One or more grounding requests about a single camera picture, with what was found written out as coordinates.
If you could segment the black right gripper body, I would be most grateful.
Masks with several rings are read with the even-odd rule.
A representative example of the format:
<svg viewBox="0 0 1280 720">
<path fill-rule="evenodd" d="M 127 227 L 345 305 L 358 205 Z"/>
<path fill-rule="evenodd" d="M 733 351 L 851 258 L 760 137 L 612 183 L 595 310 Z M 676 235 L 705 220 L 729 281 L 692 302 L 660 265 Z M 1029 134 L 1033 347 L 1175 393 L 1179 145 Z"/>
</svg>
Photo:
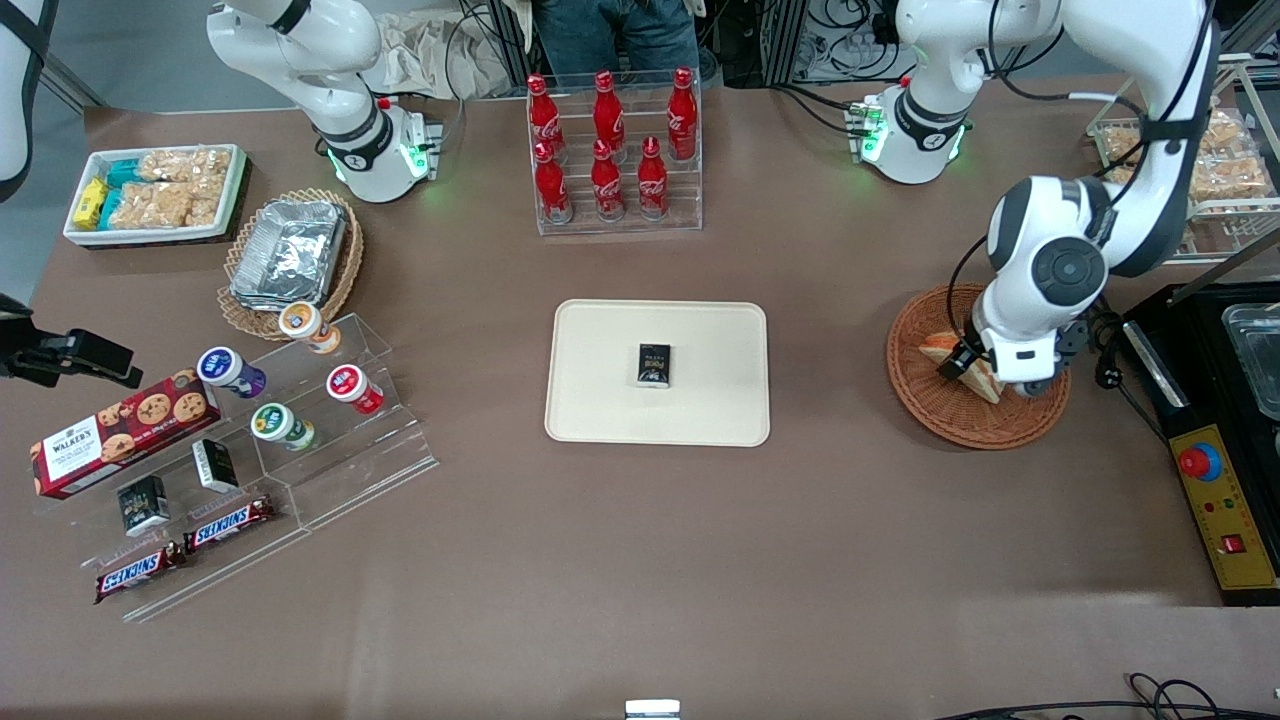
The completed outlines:
<svg viewBox="0 0 1280 720">
<path fill-rule="evenodd" d="M 33 311 L 9 295 L 1 296 L 1 375 L 38 384 L 38 377 L 18 365 L 19 356 L 37 343 Z"/>
</svg>

